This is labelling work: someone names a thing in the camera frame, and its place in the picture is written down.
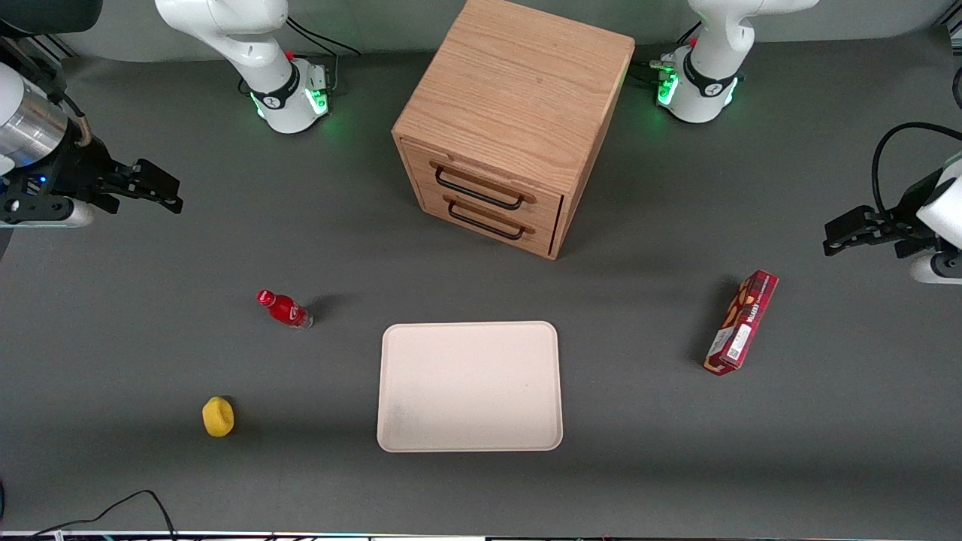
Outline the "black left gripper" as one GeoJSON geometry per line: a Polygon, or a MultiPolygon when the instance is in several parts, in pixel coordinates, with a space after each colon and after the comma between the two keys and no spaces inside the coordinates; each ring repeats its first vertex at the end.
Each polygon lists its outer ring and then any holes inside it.
{"type": "Polygon", "coordinates": [[[897,205],[892,209],[874,210],[855,207],[825,223],[822,252],[835,256],[856,246],[879,246],[892,243],[897,259],[940,252],[937,235],[917,218],[917,206],[897,205]]]}

